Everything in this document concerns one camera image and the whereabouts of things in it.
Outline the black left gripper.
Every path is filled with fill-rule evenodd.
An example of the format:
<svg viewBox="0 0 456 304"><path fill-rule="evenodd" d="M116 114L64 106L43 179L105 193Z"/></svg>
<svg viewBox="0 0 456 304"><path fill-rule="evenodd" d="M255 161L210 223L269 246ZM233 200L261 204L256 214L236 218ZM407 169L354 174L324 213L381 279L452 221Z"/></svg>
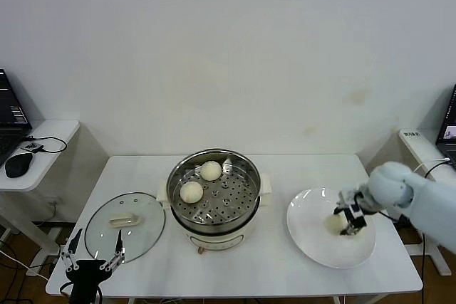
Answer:
<svg viewBox="0 0 456 304"><path fill-rule="evenodd" d="M125 260L125 249L122 240L122 230L118 232L115 252L106 262L103 260L75 260L82 229L70 240L67 249L60 252L60 258L66 267L66 276L74 284L99 285L111 277L112 272Z"/></svg>

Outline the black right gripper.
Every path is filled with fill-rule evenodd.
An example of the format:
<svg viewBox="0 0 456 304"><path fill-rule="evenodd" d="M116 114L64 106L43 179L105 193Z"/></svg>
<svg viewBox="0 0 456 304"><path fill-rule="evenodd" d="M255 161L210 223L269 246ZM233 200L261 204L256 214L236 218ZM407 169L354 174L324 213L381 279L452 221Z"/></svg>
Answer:
<svg viewBox="0 0 456 304"><path fill-rule="evenodd" d="M347 195L348 204L339 201L334 209L334 214L344 213L347 225L341 230L341 236L355 236L361 229L367 226L364 215L370 215L366 201L361 192L349 192Z"/></svg>

